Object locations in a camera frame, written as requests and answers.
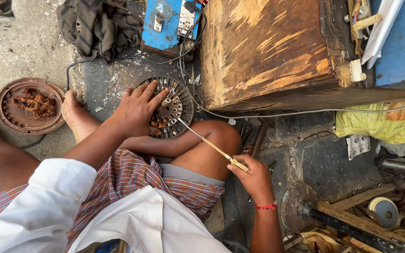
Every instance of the plug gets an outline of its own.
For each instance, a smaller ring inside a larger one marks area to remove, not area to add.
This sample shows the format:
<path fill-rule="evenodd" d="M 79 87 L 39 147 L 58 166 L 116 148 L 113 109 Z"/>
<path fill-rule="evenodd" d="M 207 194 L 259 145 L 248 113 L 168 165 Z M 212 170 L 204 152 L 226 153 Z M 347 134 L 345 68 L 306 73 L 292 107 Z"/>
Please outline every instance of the plug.
<path fill-rule="evenodd" d="M 184 7 L 190 12 L 194 13 L 196 10 L 196 3 L 193 1 L 187 1 L 184 3 Z"/>

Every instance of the checkered lungi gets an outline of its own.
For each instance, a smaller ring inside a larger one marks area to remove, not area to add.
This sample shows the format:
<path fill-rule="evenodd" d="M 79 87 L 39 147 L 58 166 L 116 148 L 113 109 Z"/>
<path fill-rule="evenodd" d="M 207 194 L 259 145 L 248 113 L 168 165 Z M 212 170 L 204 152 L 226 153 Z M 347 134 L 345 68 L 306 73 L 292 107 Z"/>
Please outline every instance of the checkered lungi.
<path fill-rule="evenodd" d="M 154 160 L 143 158 L 126 149 L 119 149 L 100 168 L 87 199 L 67 232 L 69 249 L 87 224 L 104 208 L 147 185 L 161 189 L 177 198 L 201 220 L 209 217 L 211 209 L 225 189 L 175 178 L 162 178 L 162 169 Z M 0 192 L 0 213 L 20 194 L 26 185 Z"/>

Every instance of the black rod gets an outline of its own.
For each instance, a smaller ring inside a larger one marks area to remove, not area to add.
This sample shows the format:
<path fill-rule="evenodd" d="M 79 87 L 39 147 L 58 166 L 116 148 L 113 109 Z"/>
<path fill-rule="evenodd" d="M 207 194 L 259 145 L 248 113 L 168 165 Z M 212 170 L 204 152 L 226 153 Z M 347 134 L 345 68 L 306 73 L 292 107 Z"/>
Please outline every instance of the black rod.
<path fill-rule="evenodd" d="M 370 247 L 373 247 L 379 251 L 385 253 L 400 253 L 403 251 L 403 247 L 393 244 L 385 239 L 382 239 L 374 234 L 370 234 L 363 230 L 357 229 L 345 222 L 336 219 L 330 215 L 327 215 L 323 212 L 316 210 L 313 207 L 307 206 L 306 204 L 303 207 L 303 213 L 308 216 L 309 218 L 315 219 L 317 221 L 321 221 L 324 224 L 335 228 L 338 231 L 341 231 L 352 238 L 361 241 L 364 244 L 367 244 Z"/>

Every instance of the knee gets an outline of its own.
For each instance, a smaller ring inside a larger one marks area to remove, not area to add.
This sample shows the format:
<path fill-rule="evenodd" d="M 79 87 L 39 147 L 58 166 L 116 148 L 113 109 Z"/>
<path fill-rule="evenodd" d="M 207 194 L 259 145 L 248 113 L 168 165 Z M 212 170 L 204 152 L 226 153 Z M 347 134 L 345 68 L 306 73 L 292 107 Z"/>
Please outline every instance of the knee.
<path fill-rule="evenodd" d="M 211 135 L 214 135 L 213 140 L 217 142 L 214 144 L 223 146 L 227 153 L 238 154 L 242 145 L 239 131 L 224 121 L 209 122 L 212 124 Z"/>

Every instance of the light bulb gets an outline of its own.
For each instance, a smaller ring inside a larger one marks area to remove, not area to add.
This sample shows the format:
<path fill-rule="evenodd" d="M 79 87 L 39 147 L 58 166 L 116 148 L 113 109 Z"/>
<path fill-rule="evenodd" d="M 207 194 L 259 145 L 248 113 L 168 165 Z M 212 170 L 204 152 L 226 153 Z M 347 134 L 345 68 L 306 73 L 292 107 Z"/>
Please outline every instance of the light bulb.
<path fill-rule="evenodd" d="M 163 21 L 169 20 L 172 17 L 173 9 L 167 1 L 158 0 L 154 5 L 154 12 L 157 22 L 161 24 Z"/>

